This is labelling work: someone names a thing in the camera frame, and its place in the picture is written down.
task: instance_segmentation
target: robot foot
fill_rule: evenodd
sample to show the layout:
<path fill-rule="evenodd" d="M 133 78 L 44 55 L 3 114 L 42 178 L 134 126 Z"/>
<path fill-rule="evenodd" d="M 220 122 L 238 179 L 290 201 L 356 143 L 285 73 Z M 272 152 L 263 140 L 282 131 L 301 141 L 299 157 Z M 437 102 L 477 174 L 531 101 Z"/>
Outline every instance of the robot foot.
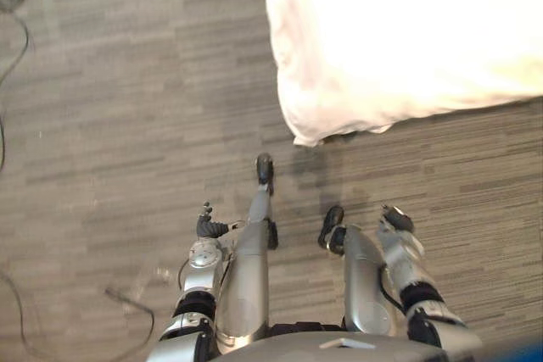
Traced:
<path fill-rule="evenodd" d="M 270 195 L 273 194 L 273 160 L 268 153 L 261 153 L 256 159 L 256 175 L 261 186 L 268 185 Z"/>
<path fill-rule="evenodd" d="M 415 231 L 411 218 L 397 207 L 383 205 L 383 218 L 397 231 L 408 231 L 410 233 Z"/>
<path fill-rule="evenodd" d="M 321 248 L 339 255 L 344 254 L 343 240 L 346 229 L 341 225 L 343 217 L 344 210 L 339 205 L 334 205 L 329 209 L 322 222 L 321 234 L 317 239 Z"/>

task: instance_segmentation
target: white fabric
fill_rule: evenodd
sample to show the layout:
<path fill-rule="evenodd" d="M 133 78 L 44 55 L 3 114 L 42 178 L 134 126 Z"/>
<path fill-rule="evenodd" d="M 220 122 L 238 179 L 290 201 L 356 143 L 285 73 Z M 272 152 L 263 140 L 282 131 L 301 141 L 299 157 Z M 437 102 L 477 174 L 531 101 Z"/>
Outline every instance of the white fabric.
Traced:
<path fill-rule="evenodd" d="M 543 0 L 266 0 L 294 143 L 543 95 Z"/>

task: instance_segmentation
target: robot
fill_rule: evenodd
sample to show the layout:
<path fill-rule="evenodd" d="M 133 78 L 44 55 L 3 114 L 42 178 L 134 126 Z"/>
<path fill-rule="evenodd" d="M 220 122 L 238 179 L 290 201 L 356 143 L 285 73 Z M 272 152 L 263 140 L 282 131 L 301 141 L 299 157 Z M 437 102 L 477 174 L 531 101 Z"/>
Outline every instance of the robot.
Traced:
<path fill-rule="evenodd" d="M 344 256 L 344 318 L 268 324 L 267 250 L 277 248 L 272 218 L 272 157 L 256 160 L 258 190 L 243 228 L 211 219 L 209 203 L 198 217 L 182 295 L 148 362 L 420 361 L 471 360 L 479 338 L 453 314 L 423 263 L 423 246 L 409 216 L 383 206 L 379 251 L 332 207 L 318 244 Z M 401 304 L 389 294 L 394 288 Z M 398 310 L 406 337 L 399 333 Z"/>

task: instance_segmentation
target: floor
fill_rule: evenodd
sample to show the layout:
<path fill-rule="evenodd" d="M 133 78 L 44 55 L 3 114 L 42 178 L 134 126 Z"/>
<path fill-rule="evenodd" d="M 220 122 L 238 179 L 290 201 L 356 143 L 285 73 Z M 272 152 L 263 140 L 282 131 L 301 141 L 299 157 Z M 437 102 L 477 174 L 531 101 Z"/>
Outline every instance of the floor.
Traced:
<path fill-rule="evenodd" d="M 148 317 L 106 287 L 155 310 L 156 339 L 201 204 L 243 218 L 261 151 L 277 172 L 271 322 L 339 322 L 341 259 L 316 245 L 323 214 L 342 203 L 373 236 L 393 203 L 416 221 L 450 307 L 488 344 L 543 334 L 543 99 L 296 148 L 264 0 L 27 0 L 20 15 L 33 49 L 0 92 L 0 270 L 35 347 L 98 361 L 141 341 Z M 7 17 L 0 27 L 4 66 L 22 40 Z M 35 360 L 5 285 L 0 310 L 0 360 Z"/>

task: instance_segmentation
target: silver robot leg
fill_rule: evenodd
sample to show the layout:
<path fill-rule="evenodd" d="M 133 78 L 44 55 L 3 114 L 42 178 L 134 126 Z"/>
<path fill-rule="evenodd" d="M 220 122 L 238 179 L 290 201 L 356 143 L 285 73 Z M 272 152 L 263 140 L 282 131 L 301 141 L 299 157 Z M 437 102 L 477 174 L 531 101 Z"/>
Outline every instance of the silver robot leg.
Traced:
<path fill-rule="evenodd" d="M 396 312 L 378 284 L 383 264 L 381 253 L 357 227 L 346 228 L 345 327 L 349 331 L 393 336 L 396 334 Z"/>
<path fill-rule="evenodd" d="M 462 359 L 482 343 L 447 308 L 424 267 L 423 245 L 413 236 L 413 230 L 407 215 L 396 207 L 384 207 L 378 239 L 408 320 L 407 335 L 411 340 L 443 348 L 451 359 Z"/>
<path fill-rule="evenodd" d="M 227 354 L 266 336 L 268 328 L 267 243 L 270 188 L 260 185 L 236 244 L 216 311 L 216 338 Z"/>

